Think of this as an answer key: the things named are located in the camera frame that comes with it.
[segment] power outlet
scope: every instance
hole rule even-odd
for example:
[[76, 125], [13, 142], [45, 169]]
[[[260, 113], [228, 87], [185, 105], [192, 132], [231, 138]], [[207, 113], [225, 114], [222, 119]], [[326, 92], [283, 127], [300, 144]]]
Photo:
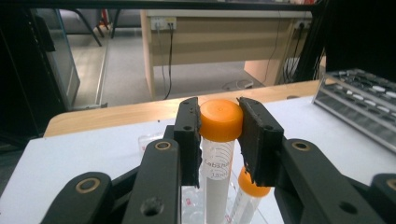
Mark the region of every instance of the power outlet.
[[311, 27], [311, 20], [297, 20], [297, 22], [294, 23], [294, 29], [301, 29], [301, 25], [304, 26], [304, 29], [309, 29], [309, 27]]
[[176, 30], [176, 17], [151, 17], [151, 30]]

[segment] white table surface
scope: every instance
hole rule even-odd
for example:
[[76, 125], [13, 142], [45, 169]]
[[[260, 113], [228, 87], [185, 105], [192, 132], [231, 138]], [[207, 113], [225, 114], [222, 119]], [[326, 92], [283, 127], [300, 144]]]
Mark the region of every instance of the white table surface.
[[[379, 173], [396, 173], [396, 154], [317, 105], [312, 97], [265, 104], [287, 138], [317, 145], [343, 174], [369, 185]], [[25, 149], [0, 198], [0, 223], [39, 223], [51, 202], [73, 177], [103, 172], [116, 178], [139, 165], [137, 138], [164, 131], [174, 119], [125, 125], [33, 140]], [[243, 165], [235, 147], [233, 172]], [[259, 210], [268, 223], [282, 223], [273, 190]]]

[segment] floor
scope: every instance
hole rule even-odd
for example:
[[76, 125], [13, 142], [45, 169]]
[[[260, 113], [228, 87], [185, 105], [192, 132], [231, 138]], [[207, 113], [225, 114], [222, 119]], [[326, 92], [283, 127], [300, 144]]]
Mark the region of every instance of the floor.
[[[100, 38], [99, 47], [90, 35], [70, 35], [69, 43], [80, 78], [76, 110], [150, 102], [143, 58], [142, 33], [138, 28], [118, 29]], [[185, 64], [154, 67], [157, 96], [163, 100], [252, 88], [262, 84], [244, 71], [244, 62]]]

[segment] centrifuge tube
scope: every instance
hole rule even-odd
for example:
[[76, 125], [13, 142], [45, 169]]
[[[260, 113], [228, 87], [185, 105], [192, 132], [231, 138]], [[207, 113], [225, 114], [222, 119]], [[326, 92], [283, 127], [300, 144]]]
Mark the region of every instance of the centrifuge tube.
[[259, 206], [262, 197], [268, 194], [270, 188], [257, 187], [251, 183], [250, 174], [245, 167], [238, 177], [239, 190], [233, 204], [231, 221], [234, 224], [249, 224]]
[[242, 109], [231, 101], [211, 100], [201, 105], [206, 224], [225, 222], [234, 140], [242, 132], [242, 120]]

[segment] orange cap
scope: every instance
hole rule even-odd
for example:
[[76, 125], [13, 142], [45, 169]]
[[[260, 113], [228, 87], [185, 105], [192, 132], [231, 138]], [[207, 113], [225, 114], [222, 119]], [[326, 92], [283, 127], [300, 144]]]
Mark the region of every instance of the orange cap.
[[230, 142], [242, 132], [241, 107], [228, 100], [210, 100], [201, 107], [202, 126], [200, 134], [214, 142]]
[[250, 173], [246, 171], [245, 167], [242, 168], [241, 174], [239, 174], [238, 184], [239, 188], [246, 194], [256, 198], [264, 197], [271, 189], [267, 187], [257, 187], [255, 184], [251, 183]]

